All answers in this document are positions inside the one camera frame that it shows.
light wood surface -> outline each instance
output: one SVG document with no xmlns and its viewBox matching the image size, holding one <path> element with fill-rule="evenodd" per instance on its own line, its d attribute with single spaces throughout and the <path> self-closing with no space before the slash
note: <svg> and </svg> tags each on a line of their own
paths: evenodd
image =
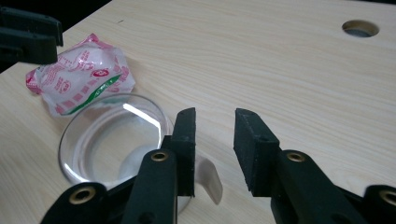
<svg viewBox="0 0 396 224">
<path fill-rule="evenodd" d="M 375 23 L 370 38 L 344 22 Z M 172 121 L 197 110 L 197 150 L 224 187 L 202 187 L 179 223 L 275 223 L 253 198 L 233 152 L 237 107 L 261 115 L 284 149 L 309 154 L 334 184 L 362 195 L 396 186 L 396 6 L 338 0 L 113 0 L 64 33 L 66 50 L 95 33 L 122 49 L 136 79 Z M 37 65 L 0 75 L 0 223 L 39 223 L 70 187 L 57 150 L 69 119 L 52 118 L 25 87 Z"/>
</svg>

pink printed wrapper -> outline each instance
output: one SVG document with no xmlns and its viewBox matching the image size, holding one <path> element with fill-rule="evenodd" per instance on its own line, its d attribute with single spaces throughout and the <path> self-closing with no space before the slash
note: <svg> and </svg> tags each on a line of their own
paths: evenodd
<svg viewBox="0 0 396 224">
<path fill-rule="evenodd" d="M 58 62 L 26 74 L 26 87 L 41 94 L 54 117 L 76 113 L 98 97 L 131 92 L 134 87 L 122 51 L 95 34 L 60 53 Z"/>
</svg>

dark floor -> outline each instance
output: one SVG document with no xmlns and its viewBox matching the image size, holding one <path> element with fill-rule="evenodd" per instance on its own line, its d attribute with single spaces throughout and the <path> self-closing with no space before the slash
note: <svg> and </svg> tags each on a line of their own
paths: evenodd
<svg viewBox="0 0 396 224">
<path fill-rule="evenodd" d="M 92 14 L 111 0 L 0 0 L 1 7 L 13 7 L 20 10 L 51 16 L 62 23 L 66 31 L 79 21 Z M 0 62 L 0 73 L 14 63 Z"/>
</svg>

wood grain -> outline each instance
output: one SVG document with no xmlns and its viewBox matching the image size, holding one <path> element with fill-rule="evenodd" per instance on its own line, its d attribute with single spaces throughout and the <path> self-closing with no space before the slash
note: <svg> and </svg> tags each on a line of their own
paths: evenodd
<svg viewBox="0 0 396 224">
<path fill-rule="evenodd" d="M 375 23 L 370 38 L 346 21 Z M 396 7 L 354 1 L 113 0 L 64 33 L 66 50 L 90 33 L 124 52 L 133 92 L 172 121 L 197 110 L 198 153 L 224 187 L 214 205 L 197 187 L 179 223 L 275 223 L 252 198 L 233 153 L 237 107 L 260 114 L 284 149 L 309 154 L 328 177 L 362 195 L 396 186 Z M 0 75 L 0 223 L 38 223 L 70 185 L 57 162 L 69 119 L 54 119 L 18 63 Z"/>
</svg>

round hole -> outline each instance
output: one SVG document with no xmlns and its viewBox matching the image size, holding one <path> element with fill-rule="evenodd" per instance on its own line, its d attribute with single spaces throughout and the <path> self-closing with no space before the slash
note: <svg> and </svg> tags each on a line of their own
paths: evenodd
<svg viewBox="0 0 396 224">
<path fill-rule="evenodd" d="M 351 224 L 352 222 L 343 214 L 332 214 L 332 220 L 337 224 Z"/>
<path fill-rule="evenodd" d="M 379 195 L 385 202 L 390 203 L 393 206 L 396 206 L 396 192 L 390 190 L 381 190 L 379 192 Z"/>
<path fill-rule="evenodd" d="M 164 152 L 157 152 L 151 155 L 151 159 L 154 161 L 166 161 L 166 159 L 168 159 L 168 154 Z"/>
<path fill-rule="evenodd" d="M 297 162 L 305 161 L 305 157 L 300 153 L 291 152 L 288 153 L 287 156 L 291 161 L 297 161 Z"/>
<path fill-rule="evenodd" d="M 371 37 L 379 33 L 378 26 L 369 21 L 347 21 L 343 24 L 343 30 L 356 37 Z"/>
<path fill-rule="evenodd" d="M 77 189 L 70 195 L 69 202 L 72 204 L 81 204 L 89 201 L 95 195 L 96 190 L 93 187 Z"/>
<path fill-rule="evenodd" d="M 150 224 L 153 223 L 155 219 L 155 215 L 150 213 L 150 212 L 146 212 L 146 213 L 142 213 L 138 219 L 139 223 L 141 224 Z"/>
</svg>

